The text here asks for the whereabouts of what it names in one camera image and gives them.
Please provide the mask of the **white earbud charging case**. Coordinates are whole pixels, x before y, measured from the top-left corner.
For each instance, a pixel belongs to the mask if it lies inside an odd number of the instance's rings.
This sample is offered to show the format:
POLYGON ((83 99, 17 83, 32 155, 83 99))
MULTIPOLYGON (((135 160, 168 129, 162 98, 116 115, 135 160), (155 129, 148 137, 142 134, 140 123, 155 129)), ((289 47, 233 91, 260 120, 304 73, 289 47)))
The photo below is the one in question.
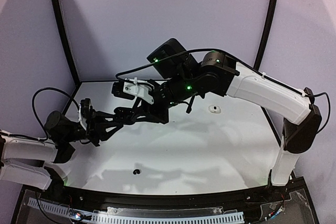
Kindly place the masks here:
POLYGON ((211 105, 208 107, 210 113, 214 114, 220 114, 221 113, 221 108, 219 106, 211 105))

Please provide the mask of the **black earbud charging case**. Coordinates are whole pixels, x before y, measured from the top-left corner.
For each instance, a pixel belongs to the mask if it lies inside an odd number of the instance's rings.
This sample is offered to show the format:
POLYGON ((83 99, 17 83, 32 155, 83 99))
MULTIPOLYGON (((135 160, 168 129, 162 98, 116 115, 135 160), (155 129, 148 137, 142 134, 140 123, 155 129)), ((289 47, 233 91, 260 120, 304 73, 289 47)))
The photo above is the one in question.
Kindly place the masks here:
POLYGON ((117 107, 114 109, 113 120, 124 125, 132 125, 135 123, 134 110, 132 108, 117 107))

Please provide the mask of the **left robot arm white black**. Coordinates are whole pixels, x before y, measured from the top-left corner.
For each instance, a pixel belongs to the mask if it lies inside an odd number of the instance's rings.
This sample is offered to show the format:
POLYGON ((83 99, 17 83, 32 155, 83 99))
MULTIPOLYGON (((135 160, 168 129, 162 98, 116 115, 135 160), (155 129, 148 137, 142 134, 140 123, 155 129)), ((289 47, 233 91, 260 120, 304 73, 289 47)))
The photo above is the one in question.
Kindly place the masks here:
POLYGON ((61 188, 64 180, 49 166, 36 167, 23 162, 42 161, 64 164, 71 160, 75 152, 72 142, 84 140, 99 146, 114 133, 123 128, 112 114, 93 112, 72 121, 58 111, 52 112, 44 125, 46 140, 32 140, 1 132, 1 180, 33 186, 41 190, 61 188))

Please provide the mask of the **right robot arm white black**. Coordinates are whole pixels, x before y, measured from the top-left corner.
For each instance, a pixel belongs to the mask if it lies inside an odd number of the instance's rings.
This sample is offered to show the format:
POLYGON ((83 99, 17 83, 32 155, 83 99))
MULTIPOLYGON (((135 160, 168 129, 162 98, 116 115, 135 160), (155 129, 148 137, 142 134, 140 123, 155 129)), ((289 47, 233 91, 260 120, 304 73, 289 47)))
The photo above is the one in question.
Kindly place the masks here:
POLYGON ((205 49, 202 61, 171 38, 148 56, 148 65, 164 78, 162 84, 126 79, 124 91, 140 101, 133 118, 150 116, 166 123, 168 110, 185 100, 208 93, 229 96, 274 111, 283 117, 280 150, 269 172, 269 183, 282 187, 289 181, 300 155, 320 132, 322 116, 309 88, 296 89, 266 76, 236 57, 205 49))

